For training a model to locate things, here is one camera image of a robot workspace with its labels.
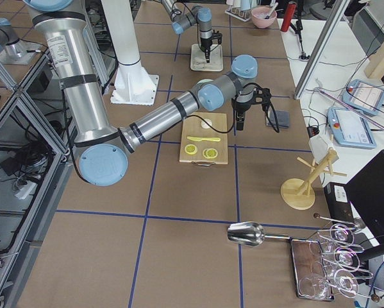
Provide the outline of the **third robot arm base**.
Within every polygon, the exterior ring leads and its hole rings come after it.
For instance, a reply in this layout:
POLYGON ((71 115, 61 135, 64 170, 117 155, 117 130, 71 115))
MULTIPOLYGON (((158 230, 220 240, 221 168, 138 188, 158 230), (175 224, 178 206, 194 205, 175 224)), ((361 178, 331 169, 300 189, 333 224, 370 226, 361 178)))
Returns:
POLYGON ((40 45, 21 40, 8 19, 0 18, 0 62, 28 65, 34 55, 41 53, 40 45))

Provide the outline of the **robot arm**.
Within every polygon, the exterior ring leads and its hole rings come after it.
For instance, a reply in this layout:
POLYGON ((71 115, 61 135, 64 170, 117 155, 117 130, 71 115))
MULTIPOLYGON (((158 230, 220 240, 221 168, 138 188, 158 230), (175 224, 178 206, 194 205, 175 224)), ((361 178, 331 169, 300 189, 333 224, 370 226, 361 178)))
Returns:
POLYGON ((212 27, 211 9, 195 5, 182 13, 177 7, 178 1, 158 1, 163 5, 172 22, 172 28, 177 35, 187 29, 197 26, 198 43, 192 45, 190 68, 195 71, 222 70, 222 33, 212 27))
POLYGON ((152 109, 125 127, 109 120, 109 112, 125 106, 152 106, 158 77, 142 65, 133 16, 127 1, 101 3, 117 57, 110 99, 102 93, 83 32, 87 15, 82 1, 28 1, 34 28, 46 39, 63 100, 76 123, 72 151, 77 172, 93 185, 109 186, 126 174, 129 155, 146 141, 191 117, 200 108, 213 111, 228 101, 241 111, 268 105, 269 89, 256 83, 257 61, 236 57, 229 72, 200 81, 178 97, 152 109))

